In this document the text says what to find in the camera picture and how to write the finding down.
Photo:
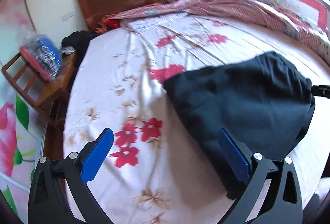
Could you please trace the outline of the dark navy pants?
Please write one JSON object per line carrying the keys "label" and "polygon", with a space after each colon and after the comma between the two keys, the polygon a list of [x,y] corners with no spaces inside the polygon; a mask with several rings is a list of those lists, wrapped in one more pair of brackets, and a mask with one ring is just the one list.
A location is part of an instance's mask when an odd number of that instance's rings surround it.
{"label": "dark navy pants", "polygon": [[312,82],[275,52],[183,72],[167,79],[163,87],[232,200],[245,185],[234,175],[224,146],[218,143],[220,130],[245,143],[251,152],[280,161],[304,138],[316,107]]}

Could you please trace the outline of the pink patterned quilt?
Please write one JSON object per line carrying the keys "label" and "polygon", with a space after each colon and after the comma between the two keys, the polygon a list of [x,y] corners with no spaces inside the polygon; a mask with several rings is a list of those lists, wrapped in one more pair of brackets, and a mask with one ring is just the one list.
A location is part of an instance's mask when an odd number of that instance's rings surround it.
{"label": "pink patterned quilt", "polygon": [[329,63],[329,39],[322,30],[313,29],[300,16],[275,9],[256,0],[174,0],[145,5],[124,12],[110,14],[109,19],[154,17],[185,12],[191,15],[232,18],[280,32],[293,38]]}

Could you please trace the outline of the white floral bed sheet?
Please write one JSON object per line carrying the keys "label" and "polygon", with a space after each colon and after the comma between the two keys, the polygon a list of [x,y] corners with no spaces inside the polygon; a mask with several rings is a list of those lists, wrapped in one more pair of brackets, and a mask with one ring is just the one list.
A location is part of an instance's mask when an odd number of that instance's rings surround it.
{"label": "white floral bed sheet", "polygon": [[90,42],[71,90],[64,154],[104,128],[115,143],[88,187],[114,223],[217,223],[232,205],[186,132],[162,82],[186,70],[241,62],[267,51],[314,85],[329,66],[288,36],[230,18],[164,15],[128,20]]}

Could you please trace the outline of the floral wardrobe door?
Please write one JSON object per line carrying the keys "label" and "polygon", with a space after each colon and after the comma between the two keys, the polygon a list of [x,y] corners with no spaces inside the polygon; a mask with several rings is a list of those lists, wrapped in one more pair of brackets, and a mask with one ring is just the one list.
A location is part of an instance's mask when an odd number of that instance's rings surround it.
{"label": "floral wardrobe door", "polygon": [[[18,53],[19,32],[32,28],[25,0],[1,0],[1,65]],[[1,193],[27,223],[27,205],[44,123],[1,76]]]}

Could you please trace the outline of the wooden chair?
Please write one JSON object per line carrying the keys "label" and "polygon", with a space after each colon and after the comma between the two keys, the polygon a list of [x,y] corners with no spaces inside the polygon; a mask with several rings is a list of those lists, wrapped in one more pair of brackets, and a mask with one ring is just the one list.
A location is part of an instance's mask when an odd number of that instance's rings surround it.
{"label": "wooden chair", "polygon": [[59,72],[53,81],[46,81],[20,53],[9,60],[1,72],[23,100],[44,120],[54,127],[63,127],[64,113],[60,109],[68,104],[73,79],[64,85]]}

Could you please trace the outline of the wooden nightstand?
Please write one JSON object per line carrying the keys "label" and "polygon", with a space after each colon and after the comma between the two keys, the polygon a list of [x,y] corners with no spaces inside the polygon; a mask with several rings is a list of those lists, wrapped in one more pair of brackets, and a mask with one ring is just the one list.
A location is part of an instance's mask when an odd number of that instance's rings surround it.
{"label": "wooden nightstand", "polygon": [[59,73],[61,82],[64,85],[68,85],[71,80],[75,77],[77,73],[76,68],[76,62],[77,62],[77,53],[73,52],[69,55],[66,55],[63,59],[63,67]]}

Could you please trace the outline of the plastic bag with clothes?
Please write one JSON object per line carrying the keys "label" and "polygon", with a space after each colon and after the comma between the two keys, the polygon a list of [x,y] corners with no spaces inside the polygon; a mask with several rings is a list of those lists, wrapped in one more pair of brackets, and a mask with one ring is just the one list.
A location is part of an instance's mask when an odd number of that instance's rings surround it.
{"label": "plastic bag with clothes", "polygon": [[53,41],[23,26],[17,40],[22,43],[19,53],[46,81],[53,81],[63,66],[63,59]]}

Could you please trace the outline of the black clothes pile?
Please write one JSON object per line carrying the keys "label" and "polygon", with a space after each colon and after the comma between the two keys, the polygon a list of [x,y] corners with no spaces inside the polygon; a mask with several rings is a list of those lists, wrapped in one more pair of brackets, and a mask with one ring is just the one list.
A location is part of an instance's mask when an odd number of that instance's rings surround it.
{"label": "black clothes pile", "polygon": [[98,34],[90,31],[76,31],[65,37],[61,42],[60,52],[62,55],[70,55],[76,53],[77,59],[75,67],[79,68],[84,56],[87,52],[90,41],[96,38]]}

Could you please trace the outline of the red tasselled cloth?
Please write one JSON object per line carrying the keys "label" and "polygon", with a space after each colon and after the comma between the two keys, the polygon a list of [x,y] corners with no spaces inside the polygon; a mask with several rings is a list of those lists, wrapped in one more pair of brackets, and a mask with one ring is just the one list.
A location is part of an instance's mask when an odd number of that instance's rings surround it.
{"label": "red tasselled cloth", "polygon": [[98,27],[96,28],[95,32],[97,34],[105,34],[108,31],[113,29],[120,28],[120,21],[117,19],[113,19],[112,17],[114,14],[104,16],[99,22]]}

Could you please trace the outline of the white wall socket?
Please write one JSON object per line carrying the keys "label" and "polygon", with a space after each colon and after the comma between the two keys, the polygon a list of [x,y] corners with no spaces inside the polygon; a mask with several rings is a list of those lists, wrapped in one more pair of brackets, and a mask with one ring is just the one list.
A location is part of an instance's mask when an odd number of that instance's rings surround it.
{"label": "white wall socket", "polygon": [[61,16],[61,19],[63,22],[65,22],[66,20],[68,20],[69,18],[73,17],[73,12],[67,12],[66,14],[64,14],[63,16]]}

